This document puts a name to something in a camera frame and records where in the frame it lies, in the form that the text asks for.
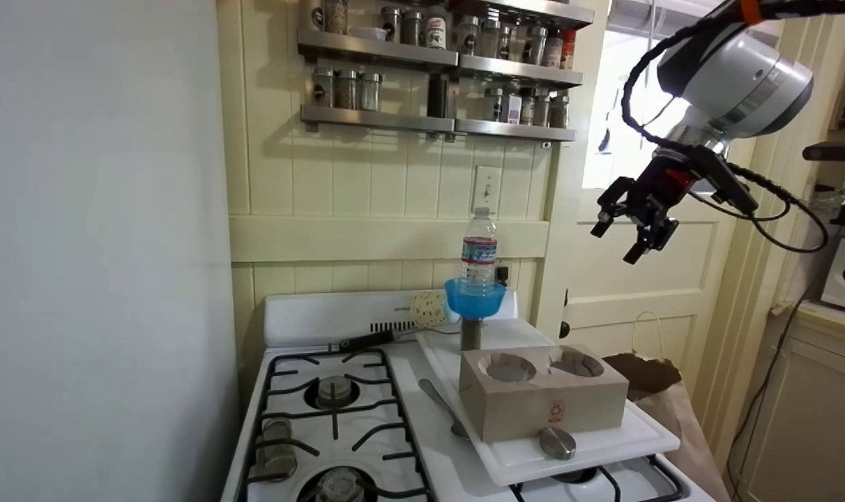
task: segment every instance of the white door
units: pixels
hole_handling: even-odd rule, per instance
[[[603,239],[592,237],[600,192],[616,177],[636,177],[650,161],[652,146],[620,120],[616,107],[620,87],[643,44],[642,37],[614,30],[606,37],[585,177],[575,189],[575,253],[567,262],[564,308],[572,333],[567,344],[582,344],[600,354],[638,352],[671,361],[687,387],[694,391],[733,221],[687,199],[671,210],[680,226],[669,246],[643,253],[638,266],[621,260],[636,244],[631,221],[616,221]],[[642,124],[657,117],[650,131],[669,131],[687,111],[687,104],[666,107],[655,82],[643,82],[634,104]]]

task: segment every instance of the white stove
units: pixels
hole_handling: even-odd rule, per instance
[[[614,502],[709,500],[660,456],[496,485],[468,439],[419,380],[434,380],[412,334],[419,292],[314,292],[264,301],[264,361],[252,393],[227,502]],[[496,319],[517,319],[510,297]]]

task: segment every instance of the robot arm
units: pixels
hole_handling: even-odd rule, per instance
[[[779,50],[744,33],[744,18],[755,18],[755,0],[729,0],[709,19],[716,30],[689,37],[657,68],[663,92],[689,101],[687,117],[669,131],[638,178],[616,178],[600,205],[592,234],[603,237],[614,219],[631,219],[638,230],[625,262],[643,252],[660,252],[677,230],[669,210],[696,182],[713,186],[716,205],[755,219],[755,200],[713,147],[783,128],[812,97],[812,71],[786,61]],[[763,18],[836,14],[845,0],[775,0],[762,2]]]

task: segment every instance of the white wall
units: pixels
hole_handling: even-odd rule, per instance
[[[0,2],[0,502],[218,496],[218,96],[208,0]]]

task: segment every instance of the gas burner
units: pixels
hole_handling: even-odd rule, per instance
[[[309,478],[298,502],[376,502],[376,485],[360,470],[334,465]]]
[[[312,380],[303,401],[314,411],[337,411],[360,398],[360,386],[345,376]]]
[[[597,474],[600,474],[597,470],[582,470],[582,471],[557,474],[556,479],[557,479],[557,482],[567,482],[567,485],[585,485],[585,482],[592,482]]]

